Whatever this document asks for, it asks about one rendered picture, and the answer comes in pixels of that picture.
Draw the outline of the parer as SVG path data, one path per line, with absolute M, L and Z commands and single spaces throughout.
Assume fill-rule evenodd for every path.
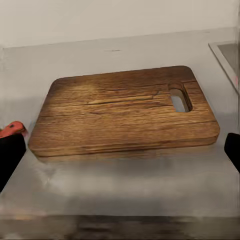
M 25 131 L 25 126 L 20 121 L 14 121 L 0 131 L 0 139 Z

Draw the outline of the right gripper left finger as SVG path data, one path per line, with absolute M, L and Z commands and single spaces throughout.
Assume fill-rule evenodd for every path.
M 0 139 L 0 193 L 26 152 L 21 133 Z

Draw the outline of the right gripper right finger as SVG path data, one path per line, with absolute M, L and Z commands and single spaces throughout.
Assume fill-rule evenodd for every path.
M 240 173 L 240 135 L 235 133 L 229 133 L 225 145 L 224 151 L 232 161 L 238 172 Z

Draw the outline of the cutting board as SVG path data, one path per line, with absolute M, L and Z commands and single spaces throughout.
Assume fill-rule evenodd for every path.
M 180 89 L 189 112 L 174 108 Z M 53 157 L 211 145 L 220 125 L 185 65 L 62 77 L 47 94 L 28 147 Z

